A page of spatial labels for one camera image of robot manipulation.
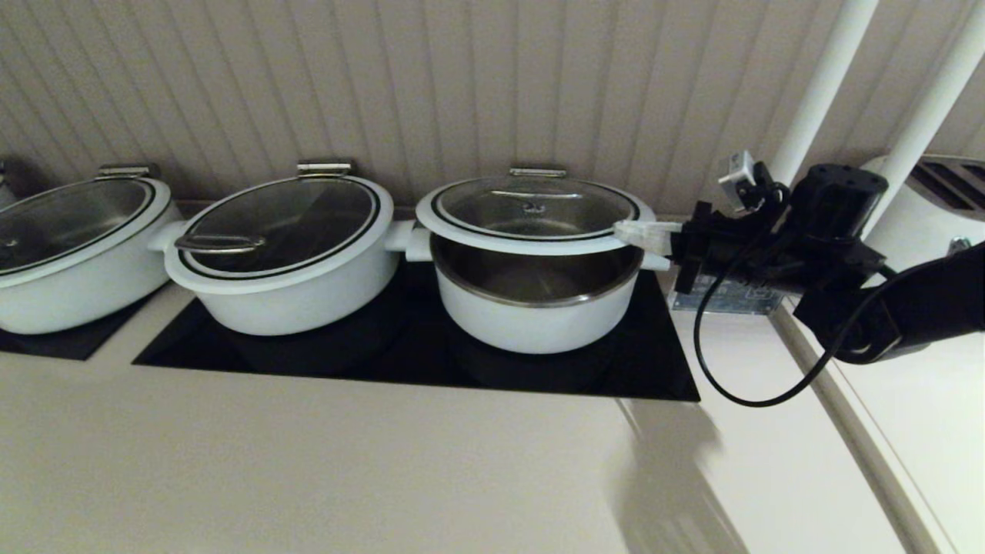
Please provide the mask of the white round pot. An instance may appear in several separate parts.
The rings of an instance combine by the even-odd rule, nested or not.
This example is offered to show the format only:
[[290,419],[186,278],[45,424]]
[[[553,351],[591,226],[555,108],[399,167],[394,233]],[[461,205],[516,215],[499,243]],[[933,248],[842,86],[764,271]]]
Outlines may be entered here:
[[0,287],[0,330],[38,335],[74,327],[134,304],[166,284],[162,250],[152,240],[181,222],[175,203],[119,245],[50,275]]
[[627,245],[583,255],[514,255],[441,238],[414,221],[392,225],[385,245],[431,262],[443,308],[470,336],[510,352],[582,348],[612,331],[643,270],[669,260]]
[[337,322],[375,299],[396,274],[412,236],[413,220],[387,225],[376,239],[361,238],[341,260],[300,270],[233,282],[188,270],[173,245],[185,222],[166,224],[148,248],[161,252],[169,278],[192,292],[213,319],[249,335],[289,335]]

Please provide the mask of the middle white pot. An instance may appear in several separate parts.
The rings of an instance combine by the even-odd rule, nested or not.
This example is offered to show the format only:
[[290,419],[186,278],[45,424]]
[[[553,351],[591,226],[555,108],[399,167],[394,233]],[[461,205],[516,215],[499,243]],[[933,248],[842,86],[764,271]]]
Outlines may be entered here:
[[307,175],[237,192],[166,242],[165,269],[195,293],[273,291],[381,252],[392,196],[372,180]]

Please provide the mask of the clear acrylic sign plate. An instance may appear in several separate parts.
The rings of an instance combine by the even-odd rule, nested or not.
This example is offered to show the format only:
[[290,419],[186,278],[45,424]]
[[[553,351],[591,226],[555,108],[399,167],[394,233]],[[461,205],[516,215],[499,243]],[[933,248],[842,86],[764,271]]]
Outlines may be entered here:
[[[704,275],[696,280],[689,293],[669,292],[667,301],[674,311],[696,312],[714,277]],[[705,311],[711,313],[739,313],[739,315],[770,315],[780,305],[784,294],[767,287],[753,287],[726,279],[711,295]]]

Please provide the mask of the white round pole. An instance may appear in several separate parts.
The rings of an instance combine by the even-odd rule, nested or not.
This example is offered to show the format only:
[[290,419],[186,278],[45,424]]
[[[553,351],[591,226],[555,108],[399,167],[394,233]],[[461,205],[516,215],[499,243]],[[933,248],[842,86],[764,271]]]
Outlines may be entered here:
[[879,3],[880,0],[843,0],[803,97],[773,157],[770,171],[778,182],[794,185]]
[[886,179],[886,191],[862,231],[866,238],[900,192],[911,169],[925,154],[933,137],[957,103],[968,81],[985,59],[985,0],[975,0],[956,41],[950,46],[931,84],[922,92],[916,108],[904,124],[897,140],[882,162],[873,160],[866,167]]

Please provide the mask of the white toaster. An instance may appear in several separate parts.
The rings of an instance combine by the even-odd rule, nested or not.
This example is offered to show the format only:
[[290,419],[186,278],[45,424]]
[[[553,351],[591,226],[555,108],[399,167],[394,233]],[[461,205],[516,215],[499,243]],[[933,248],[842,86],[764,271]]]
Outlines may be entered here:
[[897,271],[985,242],[985,160],[923,155],[864,242]]

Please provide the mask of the black glass induction cooktop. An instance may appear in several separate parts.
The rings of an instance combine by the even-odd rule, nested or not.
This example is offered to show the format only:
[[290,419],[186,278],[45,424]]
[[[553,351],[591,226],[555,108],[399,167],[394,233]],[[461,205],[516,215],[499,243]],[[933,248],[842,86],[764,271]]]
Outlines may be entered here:
[[629,308],[613,331],[568,352],[529,355],[482,343],[447,315],[432,264],[404,262],[390,284],[358,312],[292,335],[253,336],[226,329],[194,299],[137,355],[135,364],[614,399],[700,400],[652,271],[638,275]]
[[43,334],[25,335],[0,329],[0,352],[35,357],[84,362],[91,358],[127,322],[137,315],[151,299],[157,297],[163,286],[147,297],[138,299],[105,318],[74,327]]

